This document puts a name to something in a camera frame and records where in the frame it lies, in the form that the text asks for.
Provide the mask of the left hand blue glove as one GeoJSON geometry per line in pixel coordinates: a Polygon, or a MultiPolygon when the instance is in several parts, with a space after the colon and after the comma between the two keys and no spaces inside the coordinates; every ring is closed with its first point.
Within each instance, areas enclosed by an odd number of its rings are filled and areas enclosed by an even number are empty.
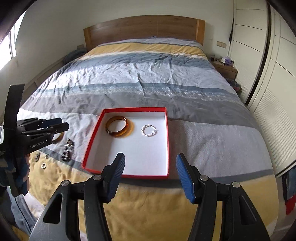
{"type": "MultiPolygon", "coordinates": [[[[29,191],[29,172],[30,172],[30,155],[19,158],[20,162],[14,173],[15,186],[20,190],[20,193],[26,195],[29,191]]],[[[6,171],[13,171],[13,163],[1,158],[1,188],[7,188],[9,185],[6,171]]]]}

